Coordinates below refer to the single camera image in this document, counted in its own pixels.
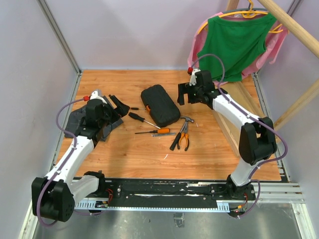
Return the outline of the black plastic tool case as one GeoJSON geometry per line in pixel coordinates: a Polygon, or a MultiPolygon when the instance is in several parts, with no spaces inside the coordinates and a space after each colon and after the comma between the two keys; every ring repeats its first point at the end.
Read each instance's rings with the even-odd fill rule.
{"type": "Polygon", "coordinates": [[[153,85],[141,92],[141,99],[152,120],[166,127],[180,119],[180,111],[162,85],[153,85]]]}

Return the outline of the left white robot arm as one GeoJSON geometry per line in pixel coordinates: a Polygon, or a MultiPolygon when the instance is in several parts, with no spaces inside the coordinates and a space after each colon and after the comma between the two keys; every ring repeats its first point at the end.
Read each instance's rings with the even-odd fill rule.
{"type": "Polygon", "coordinates": [[[47,227],[44,219],[54,223],[66,222],[74,212],[76,204],[93,194],[101,197],[110,190],[102,172],[88,171],[74,182],[73,178],[86,157],[105,137],[106,128],[113,130],[116,122],[128,114],[130,107],[114,95],[110,96],[113,107],[99,90],[84,96],[85,113],[74,132],[59,129],[73,138],[69,148],[44,177],[36,177],[31,185],[32,212],[39,222],[47,227]]]}

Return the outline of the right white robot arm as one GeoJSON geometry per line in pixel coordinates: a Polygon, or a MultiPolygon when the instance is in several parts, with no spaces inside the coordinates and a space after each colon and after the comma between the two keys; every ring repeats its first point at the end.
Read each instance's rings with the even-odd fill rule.
{"type": "Polygon", "coordinates": [[[249,112],[225,90],[215,86],[209,71],[190,67],[187,72],[190,80],[178,85],[177,102],[184,105],[184,95],[187,95],[189,103],[207,105],[240,130],[240,160],[226,180],[227,196],[238,199],[250,185],[258,165],[264,163],[277,150],[273,122],[268,117],[260,118],[249,112]]]}

